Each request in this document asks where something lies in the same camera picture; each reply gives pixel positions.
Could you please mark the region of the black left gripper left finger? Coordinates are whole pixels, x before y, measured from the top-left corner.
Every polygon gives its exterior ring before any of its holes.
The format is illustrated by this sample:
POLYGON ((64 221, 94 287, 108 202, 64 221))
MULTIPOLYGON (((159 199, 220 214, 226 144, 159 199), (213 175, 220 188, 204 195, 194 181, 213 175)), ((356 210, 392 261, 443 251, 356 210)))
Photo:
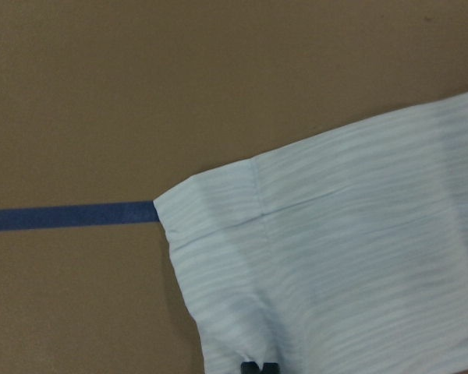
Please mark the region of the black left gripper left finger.
POLYGON ((260 374, 260 367, 256 362, 242 362, 240 365, 241 374, 260 374))

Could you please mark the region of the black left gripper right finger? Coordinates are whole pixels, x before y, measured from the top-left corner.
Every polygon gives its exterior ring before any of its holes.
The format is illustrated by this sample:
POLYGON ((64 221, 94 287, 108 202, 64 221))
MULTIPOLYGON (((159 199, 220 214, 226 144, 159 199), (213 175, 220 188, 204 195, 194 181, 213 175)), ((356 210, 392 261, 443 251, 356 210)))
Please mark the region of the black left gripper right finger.
POLYGON ((276 362, 265 362, 261 374, 279 374, 279 364, 276 362))

